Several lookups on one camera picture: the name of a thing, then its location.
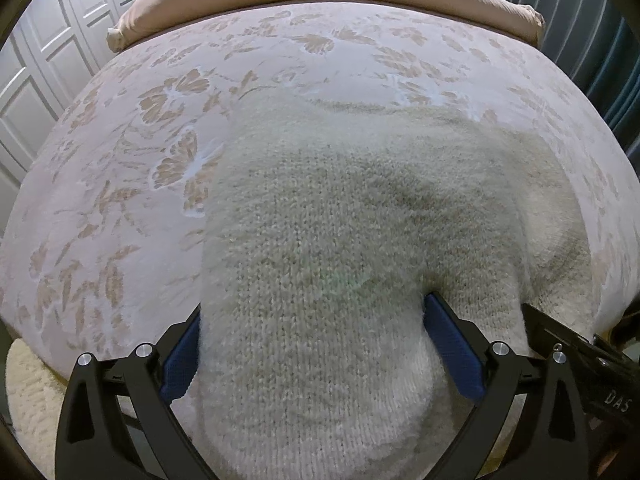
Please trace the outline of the cream sweater with black hearts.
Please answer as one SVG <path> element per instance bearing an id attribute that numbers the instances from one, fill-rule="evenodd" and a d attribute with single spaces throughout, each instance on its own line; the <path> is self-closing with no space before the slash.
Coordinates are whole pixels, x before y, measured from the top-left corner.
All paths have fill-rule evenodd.
<path id="1" fill-rule="evenodd" d="M 206 208 L 194 443 L 223 479 L 429 471 L 470 409 L 432 290 L 518 353 L 523 304 L 592 332 L 585 221 L 533 133 L 257 89 Z"/>

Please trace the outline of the white panelled wardrobe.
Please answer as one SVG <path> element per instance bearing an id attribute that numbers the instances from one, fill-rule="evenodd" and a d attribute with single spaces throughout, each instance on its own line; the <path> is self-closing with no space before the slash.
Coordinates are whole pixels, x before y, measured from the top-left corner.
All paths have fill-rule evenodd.
<path id="1" fill-rule="evenodd" d="M 1 48 L 1 224 L 53 126 L 114 53 L 134 0 L 32 0 Z"/>

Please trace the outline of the grey-blue curtain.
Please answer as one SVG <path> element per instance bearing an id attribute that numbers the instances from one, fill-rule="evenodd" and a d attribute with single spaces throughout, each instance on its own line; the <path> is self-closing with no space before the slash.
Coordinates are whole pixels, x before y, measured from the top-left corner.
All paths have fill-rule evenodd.
<path id="1" fill-rule="evenodd" d="M 639 156 L 639 41 L 613 0 L 509 0 L 542 14 L 541 50 L 579 87 L 626 154 Z"/>

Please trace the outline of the white fluffy rug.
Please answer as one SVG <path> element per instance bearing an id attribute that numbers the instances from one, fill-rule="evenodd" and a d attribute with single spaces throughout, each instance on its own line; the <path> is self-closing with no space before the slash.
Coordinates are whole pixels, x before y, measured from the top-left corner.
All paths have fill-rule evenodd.
<path id="1" fill-rule="evenodd" d="M 6 356 L 6 394 L 17 441 L 47 478 L 55 478 L 55 441 L 66 383 L 15 339 Z"/>

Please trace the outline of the pink floral bedspread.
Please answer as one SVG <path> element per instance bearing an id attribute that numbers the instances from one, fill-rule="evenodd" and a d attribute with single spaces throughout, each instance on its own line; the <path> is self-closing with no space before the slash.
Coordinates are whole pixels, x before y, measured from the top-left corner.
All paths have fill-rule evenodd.
<path id="1" fill-rule="evenodd" d="M 82 352 L 124 356 L 196 305 L 210 181 L 233 107 L 257 87 L 443 106 L 539 134 L 582 207 L 597 326 L 638 295 L 638 178 L 589 100 L 539 50 L 382 4 L 264 6 L 117 55 L 32 163 L 1 244 L 1 316 L 58 374 Z"/>

